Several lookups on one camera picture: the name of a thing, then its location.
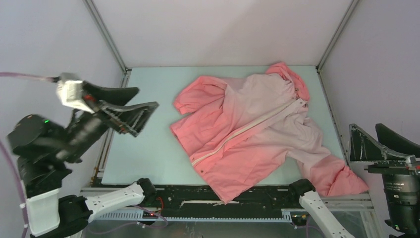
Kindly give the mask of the pink zip-up jacket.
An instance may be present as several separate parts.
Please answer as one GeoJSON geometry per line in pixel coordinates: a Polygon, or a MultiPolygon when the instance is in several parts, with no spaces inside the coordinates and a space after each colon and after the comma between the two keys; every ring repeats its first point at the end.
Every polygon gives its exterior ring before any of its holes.
{"type": "Polygon", "coordinates": [[[197,174],[229,203],[285,163],[297,161],[321,196],[360,194],[367,184],[323,144],[310,94],[286,63],[246,78],[200,76],[174,101],[170,130],[197,174]]]}

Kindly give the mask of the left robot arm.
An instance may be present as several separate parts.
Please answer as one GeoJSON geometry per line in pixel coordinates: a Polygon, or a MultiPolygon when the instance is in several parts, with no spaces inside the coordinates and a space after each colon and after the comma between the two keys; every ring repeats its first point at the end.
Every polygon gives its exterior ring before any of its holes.
{"type": "Polygon", "coordinates": [[[156,189],[147,178],[99,196],[58,195],[62,180],[71,174],[66,164],[80,163],[81,156],[109,129],[140,134],[158,103],[129,105],[138,93],[137,87],[105,88],[82,80],[59,80],[58,97],[73,109],[69,125],[32,114],[8,135],[18,157],[31,237],[65,238],[103,214],[156,202],[156,189]]]}

